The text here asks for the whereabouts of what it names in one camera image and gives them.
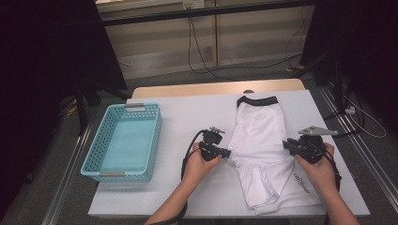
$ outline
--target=human hand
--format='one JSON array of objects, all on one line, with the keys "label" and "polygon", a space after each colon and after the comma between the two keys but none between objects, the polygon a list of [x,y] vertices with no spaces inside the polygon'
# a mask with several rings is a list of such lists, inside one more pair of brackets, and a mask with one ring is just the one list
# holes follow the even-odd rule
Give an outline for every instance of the human hand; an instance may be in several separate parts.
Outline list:
[{"label": "human hand", "polygon": [[217,156],[210,161],[205,161],[200,152],[199,143],[194,143],[190,152],[191,156],[188,159],[187,166],[185,167],[184,177],[182,182],[194,186],[199,183],[208,175],[208,173],[217,166],[222,160],[222,156]]},{"label": "human hand", "polygon": [[[334,147],[329,143],[324,143],[326,150],[329,152],[329,157],[334,155]],[[315,164],[307,162],[304,158],[299,155],[295,155],[296,161],[307,173],[308,178],[314,187],[321,192],[337,189],[335,184],[335,174],[333,166],[330,162],[322,157]]]}]

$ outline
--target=gray floor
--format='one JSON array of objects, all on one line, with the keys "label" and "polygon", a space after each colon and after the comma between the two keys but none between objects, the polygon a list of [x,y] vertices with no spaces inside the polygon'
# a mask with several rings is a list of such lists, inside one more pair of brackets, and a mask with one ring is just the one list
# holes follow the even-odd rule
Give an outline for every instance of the gray floor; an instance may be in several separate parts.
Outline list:
[{"label": "gray floor", "polygon": [[[244,64],[241,66],[259,67],[269,65],[272,62],[258,62]],[[285,72],[286,63],[276,67],[261,69],[252,68],[228,68],[217,70],[218,76],[227,77],[237,81],[267,80],[288,78],[291,73]],[[309,89],[314,97],[314,101],[323,116],[331,114],[331,110],[321,95],[319,87],[314,85],[314,76],[308,74],[303,77],[304,85]],[[182,83],[217,83],[229,82],[224,79],[215,78],[211,74],[196,74],[191,71],[178,72],[174,74],[165,74],[157,77],[134,79],[127,81],[129,91],[132,93],[136,87],[153,85],[170,85]],[[87,117],[92,119],[93,127],[97,126],[107,105],[122,100],[114,99],[106,93],[99,93],[102,102],[99,107],[86,106]],[[372,109],[363,99],[366,112],[373,114]],[[328,120],[329,128],[340,129],[336,119]],[[366,119],[366,127],[374,132],[380,133],[378,126],[370,119]],[[32,184],[21,188],[19,195],[14,203],[8,209],[1,225],[8,224],[41,224],[46,216],[46,212],[52,202],[54,194],[61,182],[64,171],[69,164],[72,156],[72,150],[78,141],[79,120],[77,114],[71,116],[62,116],[59,120],[59,126],[49,143],[45,154],[41,158],[36,170],[33,172],[34,181]],[[89,135],[88,143],[92,141],[93,134]],[[388,129],[388,136],[384,139],[373,138],[365,133],[360,136],[369,146],[386,174],[393,183],[398,181],[398,168],[396,161],[398,158],[398,133]],[[336,144],[344,157],[348,169],[356,175],[355,182],[359,187],[360,193],[365,200],[371,215],[360,217],[361,224],[398,224],[398,214],[391,206],[380,185],[376,182],[367,165],[360,157],[359,152],[354,148],[349,138],[335,139]],[[71,179],[68,189],[68,196],[64,200],[62,209],[56,224],[142,224],[143,220],[136,219],[99,219],[87,215],[91,200],[96,190],[96,182],[89,178],[79,175],[80,167],[83,164],[87,147],[83,149],[82,156],[77,159],[77,170]],[[322,217],[312,218],[291,218],[288,220],[247,220],[247,219],[226,219],[226,220],[184,220],[182,224],[322,224]]]}]

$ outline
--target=black cable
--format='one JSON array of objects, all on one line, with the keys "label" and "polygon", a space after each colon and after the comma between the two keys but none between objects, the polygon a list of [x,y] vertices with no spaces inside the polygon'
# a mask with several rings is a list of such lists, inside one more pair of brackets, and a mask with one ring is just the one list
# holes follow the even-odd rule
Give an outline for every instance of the black cable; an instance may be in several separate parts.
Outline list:
[{"label": "black cable", "polygon": [[358,25],[360,24],[360,17],[361,17],[361,15],[362,15],[363,5],[364,5],[364,4],[365,4],[365,0],[362,0],[362,2],[360,3],[360,11],[358,12],[358,17],[357,17],[357,20],[356,20],[356,22],[355,22],[353,31],[356,31],[357,28],[358,28]]},{"label": "black cable", "polygon": [[[331,83],[331,81],[332,81],[332,79],[330,79],[329,85],[330,85],[331,87],[333,87],[333,84]],[[363,128],[363,126],[364,126],[364,124],[365,124],[365,120],[364,120],[364,113],[363,113],[363,111],[362,111],[362,104],[361,104],[361,102],[360,102],[360,98],[359,98],[359,96],[358,96],[358,93],[355,92],[355,94],[356,94],[356,96],[357,96],[357,100],[358,100],[358,102],[359,102],[360,111],[361,111],[361,117],[360,117],[360,114],[359,114],[359,113],[356,113],[356,116],[357,116],[358,119],[359,119],[360,126]],[[348,98],[349,100],[351,100],[351,98],[349,98],[349,93],[347,93],[346,91],[343,91],[343,96],[345,96],[346,98]],[[334,117],[334,116],[338,116],[338,115],[341,115],[341,114],[344,114],[344,113],[345,113],[345,112],[333,112],[331,115],[328,115],[327,117],[325,117],[325,118],[323,118],[323,119],[324,119],[324,120],[329,120],[330,118],[332,118],[332,117]],[[362,129],[361,129],[360,127],[355,127],[354,130],[352,130],[352,131],[349,131],[349,132],[346,132],[346,133],[343,133],[343,134],[333,135],[332,137],[333,137],[333,138],[343,138],[343,137],[346,137],[346,136],[349,136],[349,135],[352,135],[352,134],[356,134],[356,133],[358,133],[358,132],[360,132],[360,131],[362,131]]]},{"label": "black cable", "polygon": [[74,111],[71,111],[71,112],[66,112],[66,113],[60,114],[60,115],[58,115],[58,117],[63,117],[63,116],[66,116],[66,115],[72,115],[72,114],[74,114],[76,112],[77,112],[77,109],[74,110]]},{"label": "black cable", "polygon": [[63,111],[65,110],[65,108],[67,108],[67,106],[75,99],[76,97],[72,97],[70,100],[68,100],[64,105],[61,105],[59,107],[59,111]]},{"label": "black cable", "polygon": [[[182,177],[184,176],[185,167],[186,167],[186,165],[187,165],[188,159],[191,157],[191,155],[192,155],[194,152],[200,150],[200,148],[197,148],[197,149],[191,151],[191,148],[192,148],[193,144],[195,143],[195,140],[197,139],[197,137],[198,137],[201,133],[205,133],[205,132],[206,132],[206,131],[205,131],[204,129],[202,129],[202,130],[200,130],[200,131],[193,137],[193,139],[192,139],[192,141],[191,141],[191,144],[190,144],[190,146],[188,147],[187,153],[185,154],[185,157],[184,157],[184,159],[182,160],[181,180],[182,180]],[[161,221],[161,222],[152,223],[151,225],[168,225],[168,224],[177,223],[177,222],[179,222],[179,221],[185,216],[185,213],[187,212],[187,208],[188,208],[188,203],[186,202],[185,205],[184,205],[184,207],[182,208],[181,212],[180,212],[177,216],[172,217],[172,218],[167,219],[167,220],[164,220],[164,221]]]},{"label": "black cable", "polygon": [[[331,166],[333,167],[333,171],[334,171],[334,183],[335,183],[335,185],[336,185],[337,190],[340,191],[340,181],[342,180],[342,176],[340,175],[340,172],[339,172],[339,170],[337,169],[336,162],[334,161],[334,158],[333,158],[333,156],[331,155],[331,153],[328,152],[328,151],[326,151],[326,152],[330,155],[330,157],[329,157],[326,153],[324,153],[323,151],[321,151],[316,145],[314,145],[314,144],[312,144],[312,143],[310,143],[310,142],[308,142],[308,144],[311,145],[316,151],[318,151],[319,153],[321,153],[322,156],[323,156],[325,159],[327,159],[328,162],[331,164]],[[326,215],[325,215],[325,219],[324,219],[323,224],[324,224],[324,225],[329,225],[329,222],[330,222],[330,218],[329,218],[329,213],[327,212]]]},{"label": "black cable", "polygon": [[[304,6],[301,7],[301,12],[300,12],[300,16],[301,16],[301,27],[300,27],[299,30],[290,38],[289,42],[287,43],[287,45],[286,45],[286,51],[285,51],[285,53],[284,53],[284,58],[287,57],[287,52],[288,52],[288,49],[289,49],[289,45],[292,43],[293,38],[294,38],[301,30],[302,30],[302,32],[303,32],[303,34],[304,34],[304,30],[305,30],[305,29],[303,29],[303,27],[304,27],[305,22],[307,21],[308,16],[310,15],[311,7],[312,7],[312,6],[310,6],[310,8],[308,9],[307,15],[305,16],[305,18],[302,16],[302,11],[303,11],[303,9],[304,9]],[[302,35],[301,35],[300,47],[299,47],[299,51],[300,51],[300,52],[301,52],[301,42],[302,42]],[[289,64],[289,66],[290,66],[291,68],[293,67],[292,64],[290,63],[290,59],[287,60],[287,63]]]},{"label": "black cable", "polygon": [[[218,75],[214,74],[214,73],[206,66],[205,60],[203,59],[202,53],[201,53],[201,51],[200,51],[200,49],[199,49],[198,40],[197,40],[197,38],[196,38],[195,26],[193,25],[193,19],[192,19],[191,17],[189,17],[189,20],[190,20],[190,52],[189,52],[189,55],[191,55],[191,24],[192,24],[192,31],[193,31],[193,36],[194,36],[194,39],[195,39],[195,42],[196,42],[196,47],[197,47],[197,50],[198,50],[199,55],[200,55],[200,58],[202,59],[202,63],[203,63],[203,65],[205,66],[206,70],[207,70],[211,75],[213,75],[213,76],[216,77],[216,78],[225,79],[225,80],[228,80],[228,81],[231,81],[231,82],[237,82],[237,80],[235,80],[235,79],[225,78],[225,77],[221,77],[221,76],[218,76]],[[190,68],[192,69],[192,66],[191,66],[191,57],[189,57],[189,64],[190,64]]]},{"label": "black cable", "polygon": [[[194,28],[194,25],[193,25],[193,20],[192,20],[192,18],[189,18],[189,22],[190,22],[190,42],[189,42],[190,44],[189,44],[189,49],[188,49],[188,64],[189,64],[189,66],[190,66],[191,71],[194,72],[194,73],[197,73],[197,74],[206,74],[206,73],[210,73],[210,74],[213,75],[214,77],[217,77],[217,78],[220,78],[220,79],[226,79],[226,80],[229,80],[229,81],[232,81],[232,82],[238,82],[237,80],[234,80],[234,79],[229,79],[229,78],[225,78],[225,77],[221,77],[221,76],[215,75],[215,74],[213,73],[213,71],[222,70],[222,69],[230,69],[230,68],[233,68],[233,69],[235,69],[235,68],[248,68],[248,69],[270,68],[270,67],[274,67],[274,66],[277,66],[277,65],[279,65],[279,64],[282,64],[282,63],[284,63],[284,62],[287,62],[287,61],[291,60],[292,58],[295,58],[295,57],[301,55],[301,53],[300,53],[300,54],[295,54],[295,55],[292,55],[292,56],[288,57],[287,59],[284,59],[283,61],[280,61],[280,62],[278,62],[278,63],[274,63],[274,64],[266,65],[266,66],[260,66],[260,67],[235,66],[235,67],[217,67],[217,68],[209,69],[209,68],[206,66],[206,64],[205,64],[205,60],[203,59],[202,53],[200,52],[199,44],[198,44],[198,41],[197,41],[197,38],[196,38],[196,32],[195,32],[195,28]],[[197,47],[197,50],[198,50],[198,52],[199,52],[199,55],[200,55],[200,57],[201,57],[201,59],[202,59],[202,63],[203,63],[203,65],[204,65],[205,68],[206,68],[206,71],[197,71],[197,70],[193,69],[193,67],[192,67],[192,65],[191,65],[191,30],[193,31],[193,36],[194,36],[194,39],[195,39],[195,42],[196,42],[196,47]]]}]

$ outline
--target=cable on wall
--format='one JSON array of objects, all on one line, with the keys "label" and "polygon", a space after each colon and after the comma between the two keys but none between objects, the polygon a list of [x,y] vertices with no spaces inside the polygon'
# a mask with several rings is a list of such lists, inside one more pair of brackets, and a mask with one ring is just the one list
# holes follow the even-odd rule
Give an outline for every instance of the cable on wall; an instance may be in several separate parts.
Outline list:
[{"label": "cable on wall", "polygon": [[[234,67],[217,67],[217,68],[209,69],[207,67],[207,65],[205,63],[205,60],[203,58],[203,55],[202,55],[202,53],[201,53],[201,51],[199,49],[199,44],[198,44],[197,37],[196,37],[196,32],[195,32],[195,28],[194,28],[194,24],[193,24],[193,19],[189,18],[189,22],[190,22],[190,41],[189,41],[189,49],[188,49],[188,64],[190,66],[191,71],[194,72],[194,73],[197,73],[197,74],[210,73],[214,77],[217,77],[217,78],[220,78],[220,79],[226,79],[226,80],[233,81],[233,82],[237,82],[237,80],[234,80],[234,79],[229,79],[229,78],[225,78],[225,77],[221,77],[221,76],[215,75],[213,73],[213,71],[222,70],[222,69],[231,69],[231,68],[233,68],[233,69],[235,69],[235,68],[247,68],[247,69],[271,68],[271,67],[277,66],[279,64],[282,64],[284,62],[288,62],[289,60],[301,55],[301,54],[295,54],[295,55],[292,55],[292,56],[288,57],[287,59],[284,59],[283,61],[280,61],[280,62],[277,62],[277,63],[274,63],[274,64],[270,64],[270,65],[266,65],[266,66],[260,66],[260,67],[234,66]],[[206,71],[197,71],[197,70],[193,69],[193,67],[191,65],[191,34],[192,33],[193,33],[193,37],[195,39],[196,48],[197,48],[197,50],[199,52],[199,55],[200,55],[201,60],[202,60],[202,63],[203,63],[203,65],[206,68]]]},{"label": "cable on wall", "polygon": [[[366,111],[364,111],[364,110],[362,109],[362,105],[361,105],[361,102],[360,102],[360,98],[359,98],[357,92],[355,92],[355,94],[356,94],[356,96],[357,96],[357,100],[358,100],[358,102],[359,102],[359,105],[357,105],[356,103],[354,103],[353,100],[351,100],[351,98],[348,96],[348,94],[346,93],[346,91],[343,91],[343,97],[344,97],[352,106],[349,106],[349,104],[348,104],[348,102],[347,102],[347,103],[345,104],[345,110],[344,110],[344,112],[340,112],[340,113],[334,112],[333,114],[331,114],[331,115],[325,117],[324,120],[328,120],[328,119],[330,119],[330,118],[332,118],[332,117],[334,117],[334,116],[337,116],[337,115],[339,115],[339,114],[348,114],[348,115],[349,115],[349,118],[350,118],[350,119],[353,121],[353,123],[356,124],[358,127],[355,128],[355,129],[354,129],[353,131],[351,131],[351,132],[347,132],[347,133],[341,134],[341,135],[336,135],[336,136],[333,136],[333,137],[334,137],[334,138],[345,137],[345,136],[348,136],[348,135],[357,133],[357,132],[359,132],[359,131],[364,131],[364,132],[367,133],[368,135],[370,135],[370,136],[372,136],[372,137],[375,137],[375,138],[384,138],[384,137],[386,137],[386,136],[387,136],[387,131],[385,130],[385,128],[384,128],[376,119],[374,119],[369,113],[367,113]],[[357,109],[358,111],[361,112],[361,117],[360,117],[359,114],[356,112],[356,109]],[[355,114],[355,115],[358,117],[359,122],[357,122],[357,120],[353,118],[353,116],[352,116],[353,114]],[[364,116],[365,116],[365,115],[367,115],[368,117],[370,117],[372,120],[374,120],[374,121],[381,127],[381,129],[383,130],[383,135],[375,135],[375,134],[369,132],[368,130],[366,130],[366,129],[364,128],[364,126],[365,126]]]},{"label": "cable on wall", "polygon": [[[312,8],[312,7],[313,7],[313,6],[310,6],[310,7],[308,8],[307,15],[305,16],[305,18],[303,17],[303,14],[302,14],[303,9],[304,9],[304,6],[301,7],[301,11],[300,11],[300,16],[301,16],[301,27],[298,29],[298,31],[296,31],[296,33],[290,38],[289,42],[287,43],[287,45],[286,45],[286,51],[285,51],[285,53],[284,53],[284,58],[285,58],[285,59],[286,59],[286,57],[287,57],[287,52],[288,52],[288,50],[289,50],[289,45],[292,43],[293,38],[302,30],[301,40],[300,40],[299,50],[298,50],[298,51],[301,53],[302,37],[303,37],[304,31],[305,31],[306,21],[307,21],[308,16],[310,15],[310,11],[311,11],[311,8]],[[292,66],[292,64],[290,63],[290,61],[287,61],[287,63],[289,64],[289,66],[290,66],[291,68],[293,68],[293,66]]]}]

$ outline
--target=power outlet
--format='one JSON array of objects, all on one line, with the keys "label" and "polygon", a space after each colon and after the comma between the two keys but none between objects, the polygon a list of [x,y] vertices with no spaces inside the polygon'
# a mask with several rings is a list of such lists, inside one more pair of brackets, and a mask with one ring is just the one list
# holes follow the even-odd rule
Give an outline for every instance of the power outlet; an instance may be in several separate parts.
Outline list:
[{"label": "power outlet", "polygon": [[193,1],[193,8],[204,8],[205,7],[205,0],[194,0]]},{"label": "power outlet", "polygon": [[184,10],[194,9],[193,1],[184,1],[184,2],[182,2],[182,9],[184,9]]}]

